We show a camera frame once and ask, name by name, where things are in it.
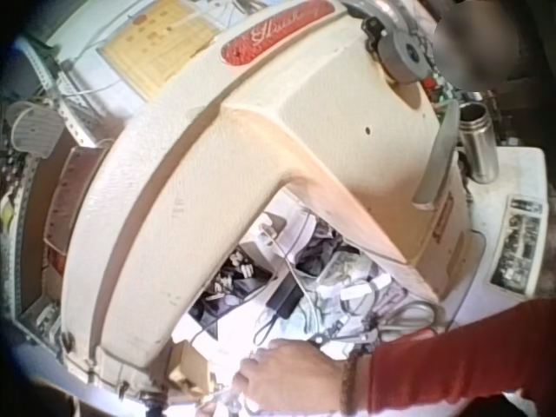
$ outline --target hand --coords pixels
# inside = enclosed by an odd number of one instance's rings
[[[244,359],[232,387],[262,410],[290,413],[340,411],[343,361],[306,341],[271,341]]]

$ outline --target thermos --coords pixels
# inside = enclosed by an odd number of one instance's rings
[[[496,136],[487,106],[479,102],[460,105],[460,139],[471,169],[471,179],[488,184],[498,178]]]

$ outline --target red logo badge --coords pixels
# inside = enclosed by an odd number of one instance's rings
[[[230,65],[250,63],[282,39],[334,12],[325,0],[308,0],[256,24],[222,47],[222,58]]]

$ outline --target sewing machine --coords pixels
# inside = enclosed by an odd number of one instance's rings
[[[172,331],[282,191],[412,294],[449,301],[451,320],[473,278],[492,273],[455,157],[457,105],[439,122],[413,38],[384,10],[345,3],[383,30],[334,0],[265,9],[199,51],[117,139],[71,234],[61,331],[72,374],[165,403]],[[546,204],[542,154],[524,152],[539,169],[531,197],[543,202],[544,184]],[[508,180],[518,153],[500,152],[495,202],[470,186],[479,211],[501,218],[507,195],[525,194]]]

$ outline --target red shirt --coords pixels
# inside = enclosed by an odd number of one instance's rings
[[[523,388],[540,416],[553,416],[556,301],[527,301],[430,339],[385,343],[370,363],[370,412]]]

